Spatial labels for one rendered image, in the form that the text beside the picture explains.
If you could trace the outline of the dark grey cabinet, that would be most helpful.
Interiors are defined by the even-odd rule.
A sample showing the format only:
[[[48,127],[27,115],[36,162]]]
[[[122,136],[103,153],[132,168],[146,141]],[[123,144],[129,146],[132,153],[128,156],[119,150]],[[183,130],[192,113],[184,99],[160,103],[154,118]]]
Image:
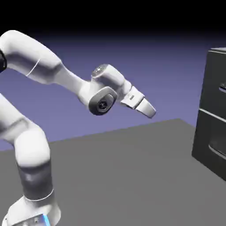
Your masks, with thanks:
[[[226,47],[207,53],[192,156],[226,181]]]

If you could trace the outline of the dark grey drawer front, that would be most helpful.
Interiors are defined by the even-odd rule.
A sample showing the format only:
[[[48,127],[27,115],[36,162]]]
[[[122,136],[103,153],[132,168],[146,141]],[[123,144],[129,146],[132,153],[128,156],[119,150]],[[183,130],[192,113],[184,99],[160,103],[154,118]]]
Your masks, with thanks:
[[[226,52],[211,50],[207,54],[200,108],[226,120]]]
[[[208,145],[226,155],[226,120],[202,110],[198,112],[192,156],[226,181],[226,160],[213,153]]]

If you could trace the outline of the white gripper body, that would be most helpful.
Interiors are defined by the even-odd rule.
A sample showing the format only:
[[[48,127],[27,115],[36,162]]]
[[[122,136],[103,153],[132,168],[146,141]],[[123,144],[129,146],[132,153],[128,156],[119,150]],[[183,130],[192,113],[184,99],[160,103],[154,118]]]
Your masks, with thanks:
[[[148,118],[152,118],[156,114],[156,109],[151,105],[151,103],[144,98],[136,107],[136,111],[142,113]]]

